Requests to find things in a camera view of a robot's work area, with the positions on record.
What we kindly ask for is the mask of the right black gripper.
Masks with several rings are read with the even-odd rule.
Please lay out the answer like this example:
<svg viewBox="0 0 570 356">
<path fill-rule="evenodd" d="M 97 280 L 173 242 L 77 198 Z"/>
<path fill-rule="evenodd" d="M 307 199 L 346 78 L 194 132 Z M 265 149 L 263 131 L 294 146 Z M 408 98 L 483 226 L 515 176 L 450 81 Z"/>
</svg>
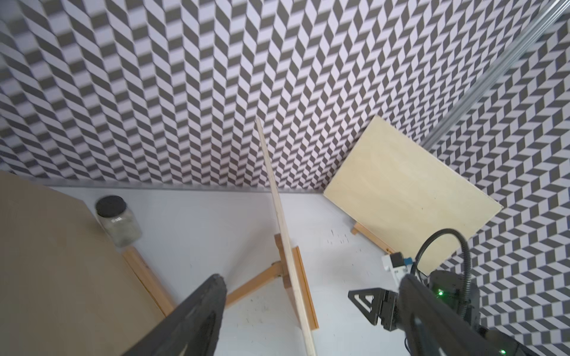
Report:
<svg viewBox="0 0 570 356">
<path fill-rule="evenodd" d="M 381 288 L 348 292 L 349 300 L 371 324 L 381 320 L 382 327 L 393 332 L 399 328 L 398 294 Z"/>
</svg>

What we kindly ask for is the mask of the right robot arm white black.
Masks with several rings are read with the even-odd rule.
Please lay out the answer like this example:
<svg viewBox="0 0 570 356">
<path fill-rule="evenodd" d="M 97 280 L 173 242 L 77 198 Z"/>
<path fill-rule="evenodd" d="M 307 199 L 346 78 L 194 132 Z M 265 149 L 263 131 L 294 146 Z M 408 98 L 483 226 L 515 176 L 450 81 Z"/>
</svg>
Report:
<svg viewBox="0 0 570 356">
<path fill-rule="evenodd" d="M 427 249 L 440 237 L 451 235 L 463 256 L 460 274 L 419 270 Z M 512 336 L 482 326 L 479 288 L 471 277 L 471 253 L 458 231 L 444 228 L 432 234 L 415 258 L 387 255 L 384 267 L 395 278 L 398 291 L 382 288 L 348 292 L 349 300 L 374 326 L 405 333 L 410 355 L 533 355 L 534 351 Z"/>
</svg>

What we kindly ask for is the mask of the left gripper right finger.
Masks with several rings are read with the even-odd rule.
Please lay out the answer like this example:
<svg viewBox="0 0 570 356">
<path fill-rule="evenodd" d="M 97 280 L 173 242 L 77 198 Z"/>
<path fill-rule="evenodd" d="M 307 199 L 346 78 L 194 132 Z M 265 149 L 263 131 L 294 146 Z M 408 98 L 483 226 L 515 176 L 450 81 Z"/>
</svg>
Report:
<svg viewBox="0 0 570 356">
<path fill-rule="evenodd" d="M 403 277 L 397 306 L 412 355 L 500 354 L 415 277 Z"/>
</svg>

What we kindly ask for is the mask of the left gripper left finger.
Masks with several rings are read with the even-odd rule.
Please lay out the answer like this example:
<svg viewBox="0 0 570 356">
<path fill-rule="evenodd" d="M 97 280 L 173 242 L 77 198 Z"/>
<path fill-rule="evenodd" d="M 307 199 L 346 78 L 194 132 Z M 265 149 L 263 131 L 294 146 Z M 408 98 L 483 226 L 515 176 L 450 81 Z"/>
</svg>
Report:
<svg viewBox="0 0 570 356">
<path fill-rule="evenodd" d="M 226 299 L 224 279 L 213 274 L 125 354 L 215 354 Z"/>
</svg>

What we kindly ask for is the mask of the light plywood board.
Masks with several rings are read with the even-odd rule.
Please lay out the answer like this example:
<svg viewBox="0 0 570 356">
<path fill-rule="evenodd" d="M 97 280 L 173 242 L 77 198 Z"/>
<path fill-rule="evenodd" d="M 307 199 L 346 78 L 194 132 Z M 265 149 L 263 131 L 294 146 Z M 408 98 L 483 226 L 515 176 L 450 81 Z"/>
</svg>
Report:
<svg viewBox="0 0 570 356">
<path fill-rule="evenodd" d="M 366 127 L 324 196 L 410 258 L 443 228 L 472 238 L 503 208 L 381 117 Z"/>
<path fill-rule="evenodd" d="M 163 318 L 83 201 L 1 174 L 3 355 L 121 355 Z"/>
<path fill-rule="evenodd" d="M 306 353 L 308 356 L 317 356 L 316 346 L 313 340 L 313 334 L 310 329 L 309 317 L 304 303 L 304 298 L 301 290 L 301 283 L 298 278 L 297 268 L 295 266 L 294 255 L 292 253 L 292 246 L 287 228 L 285 213 L 281 204 L 281 198 L 278 192 L 278 186 L 274 175 L 270 153 L 267 148 L 267 143 L 264 136 L 264 128 L 259 118 L 255 118 L 255 124 L 260 139 L 260 147 L 264 157 L 264 164 L 267 171 L 267 178 L 270 184 L 270 191 L 273 197 L 275 213 L 278 221 L 281 241 L 284 249 L 284 256 L 286 260 L 286 267 L 291 282 L 292 294 L 295 303 L 295 309 L 298 313 L 299 323 L 304 338 Z"/>
</svg>

